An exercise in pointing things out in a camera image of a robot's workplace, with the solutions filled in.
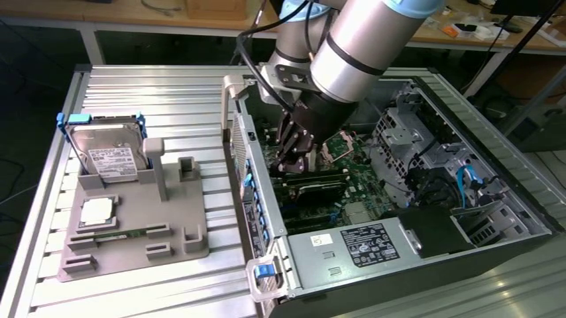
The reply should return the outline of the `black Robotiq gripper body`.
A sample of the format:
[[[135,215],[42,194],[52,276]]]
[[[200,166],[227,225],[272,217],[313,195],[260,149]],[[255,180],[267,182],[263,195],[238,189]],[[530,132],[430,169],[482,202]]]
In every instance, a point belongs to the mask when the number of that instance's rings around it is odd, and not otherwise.
[[[314,136],[314,142],[325,142],[339,130],[358,108],[358,102],[335,101],[323,93],[305,91],[295,102],[293,121]]]

